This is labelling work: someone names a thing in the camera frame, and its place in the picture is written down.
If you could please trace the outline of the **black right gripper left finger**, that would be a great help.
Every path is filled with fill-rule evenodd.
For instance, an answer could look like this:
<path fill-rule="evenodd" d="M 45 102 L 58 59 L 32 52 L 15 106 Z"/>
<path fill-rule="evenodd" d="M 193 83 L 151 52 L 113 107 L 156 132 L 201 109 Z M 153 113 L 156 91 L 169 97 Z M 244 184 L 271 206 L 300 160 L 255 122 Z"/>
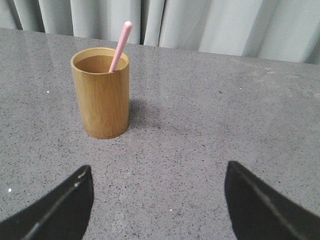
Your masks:
<path fill-rule="evenodd" d="M 55 189 L 0 223 L 2 240 L 81 240 L 94 201 L 92 171 L 83 165 Z"/>

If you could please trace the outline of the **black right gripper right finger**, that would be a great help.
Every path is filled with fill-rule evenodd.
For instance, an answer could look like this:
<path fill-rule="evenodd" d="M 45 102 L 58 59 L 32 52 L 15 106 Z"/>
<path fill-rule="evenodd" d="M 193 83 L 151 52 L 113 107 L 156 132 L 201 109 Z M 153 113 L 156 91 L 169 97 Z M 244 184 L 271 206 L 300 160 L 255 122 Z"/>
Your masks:
<path fill-rule="evenodd" d="M 227 164 L 224 194 L 238 240 L 318 240 L 319 216 L 281 195 L 237 161 Z"/>

